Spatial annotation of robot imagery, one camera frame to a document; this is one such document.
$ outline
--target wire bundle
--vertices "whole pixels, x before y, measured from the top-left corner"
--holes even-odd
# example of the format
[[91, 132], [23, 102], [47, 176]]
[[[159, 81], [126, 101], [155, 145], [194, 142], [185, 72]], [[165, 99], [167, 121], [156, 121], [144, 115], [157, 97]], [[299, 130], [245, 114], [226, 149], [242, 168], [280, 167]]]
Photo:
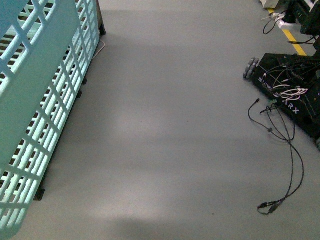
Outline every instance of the wire bundle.
[[[290, 146], [290, 155], [291, 155], [291, 177], [290, 177], [290, 184], [289, 184], [289, 187], [288, 187], [288, 190], [287, 190], [285, 196], [282, 197], [282, 198], [279, 199], [279, 200], [276, 200], [276, 201], [264, 202], [264, 203], [262, 203], [261, 205], [259, 205], [259, 206], [257, 207], [257, 210], [258, 210], [258, 212], [259, 212], [261, 215], [267, 216], [267, 215], [269, 215], [269, 214], [272, 214], [274, 211], [276, 211], [276, 210], [278, 209], [278, 207], [279, 207], [287, 198], [291, 197], [291, 196], [301, 187], [301, 185], [302, 185], [302, 183], [303, 183], [303, 181], [304, 181], [304, 176], [305, 176], [305, 165], [304, 165], [304, 161], [303, 161], [300, 153], [298, 152], [298, 150], [297, 150], [297, 149], [293, 146], [293, 144], [292, 144], [292, 141], [294, 140], [295, 135], [296, 135], [296, 124], [295, 124], [295, 122], [293, 122], [293, 134], [292, 134], [292, 136], [291, 136], [290, 133], [289, 133], [288, 127], [287, 127], [287, 125], [286, 125], [286, 122], [285, 122], [285, 120], [284, 120], [281, 112], [279, 111], [279, 109], [281, 109], [282, 106], [276, 106], [276, 105], [271, 105], [271, 107], [268, 107], [268, 106], [267, 106], [265, 110], [263, 110], [262, 112], [260, 112], [260, 114], [262, 114], [262, 113], [267, 113], [268, 119], [270, 120], [273, 128], [274, 128], [275, 131], [277, 132], [277, 133], [274, 133], [274, 129], [273, 129], [273, 128], [267, 127], [267, 126], [265, 126], [264, 124], [262, 124], [262, 123], [260, 123], [260, 122], [258, 122], [258, 121], [256, 121], [256, 120], [254, 120], [254, 119], [251, 117], [251, 115], [250, 115], [251, 109], [253, 108], [253, 106], [254, 106], [255, 104], [257, 104], [257, 103], [259, 102], [259, 100], [260, 100], [260, 99], [257, 99], [257, 100], [254, 102], [254, 104], [252, 104], [251, 107], [249, 108], [249, 110], [248, 110], [249, 119], [250, 119], [252, 122], [254, 122], [254, 123], [262, 126], [263, 128], [265, 128], [265, 129], [268, 131], [268, 133], [271, 133], [271, 134], [272, 134], [273, 136], [275, 136], [277, 139], [279, 139], [279, 140], [287, 143], [287, 144]], [[281, 117], [281, 121], [282, 121], [282, 123], [283, 123], [283, 125], [284, 125], [284, 128], [285, 128], [285, 134], [283, 134], [282, 132], [279, 131], [279, 129], [276, 127], [274, 121], [273, 121], [272, 118], [271, 118], [271, 114], [270, 114], [270, 113], [271, 113], [272, 110], [274, 110], [274, 109], [278, 112], [279, 116]], [[292, 190], [292, 187], [293, 187], [293, 178], [294, 178], [294, 168], [295, 168], [295, 164], [294, 164], [294, 152], [297, 154], [298, 158], [300, 159], [301, 166], [302, 166], [302, 173], [301, 173], [301, 178], [300, 178], [300, 182], [299, 182], [298, 186], [297, 186], [294, 190]], [[268, 210], [267, 212], [262, 212], [262, 211], [261, 211], [261, 209], [268, 208], [268, 207], [269, 207], [269, 210]]]
[[312, 88], [315, 81], [311, 76], [317, 70], [320, 70], [320, 59], [299, 59], [266, 71], [262, 79], [267, 76], [273, 78], [269, 91], [287, 104], [289, 101], [301, 100], [301, 96]]

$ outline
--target light blue plastic crate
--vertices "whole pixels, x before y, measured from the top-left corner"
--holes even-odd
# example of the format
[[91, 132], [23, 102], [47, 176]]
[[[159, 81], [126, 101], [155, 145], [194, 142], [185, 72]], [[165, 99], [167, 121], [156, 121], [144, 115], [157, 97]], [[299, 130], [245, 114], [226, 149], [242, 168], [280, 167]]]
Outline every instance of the light blue plastic crate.
[[99, 42], [96, 0], [0, 1], [0, 239], [21, 228]]

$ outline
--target epoxy floor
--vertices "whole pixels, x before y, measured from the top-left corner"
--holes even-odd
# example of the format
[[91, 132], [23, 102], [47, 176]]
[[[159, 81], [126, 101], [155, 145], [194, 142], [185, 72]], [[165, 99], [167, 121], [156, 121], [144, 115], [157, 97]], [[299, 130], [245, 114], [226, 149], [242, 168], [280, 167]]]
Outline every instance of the epoxy floor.
[[[248, 119], [268, 100], [251, 57], [294, 54], [258, 0], [100, 0], [107, 47], [92, 62], [15, 240], [318, 240], [320, 152], [297, 130], [302, 187], [282, 198], [290, 149]], [[295, 158], [294, 185], [301, 164]]]

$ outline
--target black cable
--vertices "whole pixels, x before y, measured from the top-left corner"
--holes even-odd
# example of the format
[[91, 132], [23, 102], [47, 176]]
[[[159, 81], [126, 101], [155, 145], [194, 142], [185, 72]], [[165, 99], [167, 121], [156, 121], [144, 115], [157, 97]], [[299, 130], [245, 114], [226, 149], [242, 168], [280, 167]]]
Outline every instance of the black cable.
[[[269, 214], [272, 214], [274, 211], [276, 211], [278, 209], [278, 207], [287, 199], [289, 198], [290, 196], [292, 196], [302, 185], [303, 183], [303, 180], [304, 180], [304, 176], [305, 176], [305, 165], [304, 165], [304, 161], [300, 155], [300, 153], [298, 152], [298, 150], [292, 145], [292, 140], [295, 138], [295, 134], [296, 134], [296, 123], [294, 121], [294, 117], [292, 117], [292, 120], [293, 120], [293, 137], [290, 136], [290, 133], [289, 133], [289, 130], [288, 130], [288, 127], [286, 125], [286, 122], [281, 114], [281, 112], [279, 111], [279, 109], [285, 109], [283, 106], [274, 106], [271, 105], [271, 107], [267, 107], [265, 110], [263, 110], [262, 112], [260, 112], [261, 114], [266, 112], [267, 115], [268, 115], [268, 118], [272, 124], [272, 126], [274, 127], [274, 129], [279, 133], [279, 135], [275, 134], [273, 132], [273, 129], [270, 127], [266, 127], [265, 125], [263, 125], [262, 123], [258, 122], [258, 121], [255, 121], [254, 119], [252, 119], [251, 115], [250, 115], [250, 110], [253, 108], [253, 106], [255, 104], [257, 104], [259, 102], [260, 99], [257, 99], [254, 104], [251, 105], [251, 107], [249, 108], [248, 110], [248, 116], [249, 116], [249, 119], [251, 121], [253, 121], [254, 123], [257, 123], [258, 125], [262, 126], [263, 128], [267, 129], [269, 133], [273, 134], [275, 137], [277, 137], [278, 139], [280, 140], [283, 140], [284, 142], [288, 143], [289, 146], [290, 146], [290, 155], [291, 155], [291, 177], [290, 177], [290, 184], [289, 184], [289, 187], [288, 187], [288, 190], [285, 194], [285, 196], [277, 201], [270, 201], [270, 202], [264, 202], [262, 203], [261, 205], [259, 205], [257, 207], [257, 211], [261, 214], [261, 215], [269, 215]], [[280, 115], [281, 117], [281, 120], [282, 120], [282, 123], [284, 125], [284, 128], [285, 128], [285, 131], [286, 131], [286, 134], [288, 136], [288, 138], [286, 138], [284, 136], [284, 134], [282, 134], [279, 129], [277, 128], [277, 126], [274, 124], [269, 112], [271, 113], [272, 110], [276, 109], [278, 114]], [[300, 179], [300, 182], [298, 184], [298, 186], [290, 193], [291, 189], [292, 189], [292, 185], [293, 185], [293, 177], [294, 177], [294, 155], [293, 155], [293, 151], [298, 155], [300, 161], [301, 161], [301, 166], [302, 166], [302, 174], [301, 174], [301, 179]], [[270, 207], [268, 212], [262, 212], [260, 209], [263, 209], [263, 208], [267, 208], [267, 207]]]
[[[285, 13], [286, 11], [287, 11], [287, 10], [279, 13], [277, 16], [279, 16], [280, 14]], [[272, 27], [268, 32], [265, 32], [265, 31], [266, 31], [266, 27], [272, 22], [272, 20], [273, 20], [274, 18], [275, 18], [275, 17], [272, 17], [272, 18], [266, 23], [266, 25], [264, 26], [263, 31], [262, 31], [264, 35], [267, 35], [267, 34], [271, 33], [272, 30], [275, 29], [275, 27], [276, 27], [276, 25], [277, 25], [277, 22], [279, 22], [280, 20], [282, 20], [282, 18], [279, 18], [278, 20], [276, 20], [275, 23], [274, 23], [274, 25], [273, 25], [273, 27]]]
[[276, 25], [277, 25], [277, 22], [279, 22], [279, 21], [281, 20], [281, 18], [279, 18], [277, 21], [275, 21], [273, 27], [272, 27], [269, 31], [265, 32], [265, 31], [266, 31], [266, 27], [269, 25], [269, 23], [271, 23], [272, 20], [273, 20], [273, 19], [271, 19], [271, 20], [264, 26], [263, 31], [262, 31], [264, 35], [268, 35], [269, 33], [271, 33], [271, 32], [273, 31], [273, 29], [275, 29], [275, 27], [276, 27]]
[[313, 45], [313, 43], [310, 43], [310, 41], [312, 41], [312, 40], [314, 40], [314, 39], [316, 39], [315, 36], [312, 37], [312, 38], [310, 38], [310, 39], [307, 40], [307, 41], [288, 41], [288, 43], [289, 43], [289, 44], [311, 44], [311, 45]]

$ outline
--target white cable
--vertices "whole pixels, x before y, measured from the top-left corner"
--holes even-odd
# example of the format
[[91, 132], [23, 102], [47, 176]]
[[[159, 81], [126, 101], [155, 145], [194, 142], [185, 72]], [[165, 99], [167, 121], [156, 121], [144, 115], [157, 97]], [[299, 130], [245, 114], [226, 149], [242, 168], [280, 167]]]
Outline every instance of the white cable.
[[291, 87], [291, 86], [290, 85], [286, 85], [286, 84], [281, 84], [281, 85], [278, 85], [278, 86], [274, 86], [273, 89], [280, 88], [280, 87]]
[[99, 51], [92, 57], [92, 59], [94, 59], [96, 56], [98, 56], [101, 51], [106, 47], [106, 43], [102, 40], [99, 40], [99, 42], [101, 42], [103, 44], [103, 47], [99, 49]]

